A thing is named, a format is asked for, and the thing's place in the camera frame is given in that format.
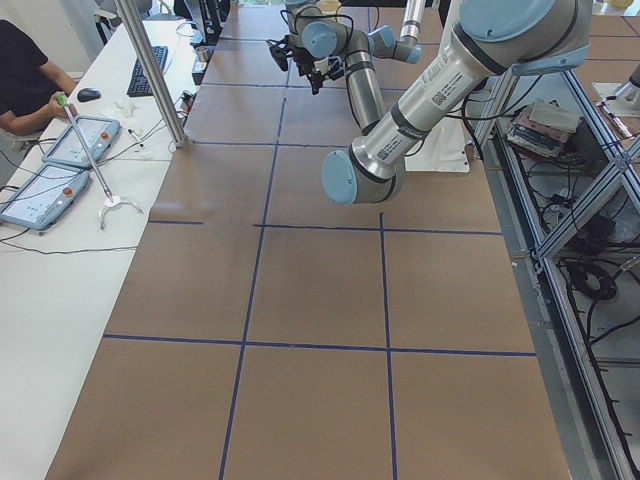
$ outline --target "tablet device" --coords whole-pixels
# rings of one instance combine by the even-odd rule
[[[0,221],[33,230],[49,228],[69,208],[89,181],[87,170],[45,164],[0,205]]]
[[[77,116],[76,122],[96,161],[104,155],[120,131],[120,122],[109,118]],[[64,129],[56,142],[44,154],[42,161],[71,167],[91,168],[91,161],[82,148],[71,124]]]

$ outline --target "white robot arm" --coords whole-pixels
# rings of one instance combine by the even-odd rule
[[[374,39],[322,16],[307,0],[285,5],[301,49],[315,59],[346,58],[348,92],[362,136],[348,152],[330,153],[322,168],[325,193],[342,204],[395,195],[403,184],[404,154],[485,78],[508,68],[515,75],[541,75],[580,65],[589,47],[592,11],[591,0],[464,0],[448,47],[382,115],[370,58],[377,50]],[[407,61],[411,55],[403,57]]]

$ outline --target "brown tiled surface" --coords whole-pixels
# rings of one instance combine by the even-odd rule
[[[343,82],[261,57],[280,8],[227,22],[48,480],[568,478],[482,165],[328,201],[359,131]],[[638,31],[595,18],[582,81],[626,80]],[[424,68],[380,65],[388,105]]]

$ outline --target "person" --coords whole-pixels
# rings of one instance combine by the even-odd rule
[[[0,128],[24,136],[55,117],[67,118],[55,94],[69,95],[75,86],[26,33],[0,19]],[[73,105],[70,109],[77,114]]]

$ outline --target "person's hand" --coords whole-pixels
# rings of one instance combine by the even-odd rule
[[[49,112],[51,113],[51,118],[54,118],[54,117],[67,118],[67,113],[64,111],[64,108],[61,107],[60,104],[58,103],[58,99],[56,98],[55,93],[51,95],[48,106],[49,106]],[[78,111],[76,110],[76,107],[72,103],[70,103],[68,107],[74,117],[78,115]]]

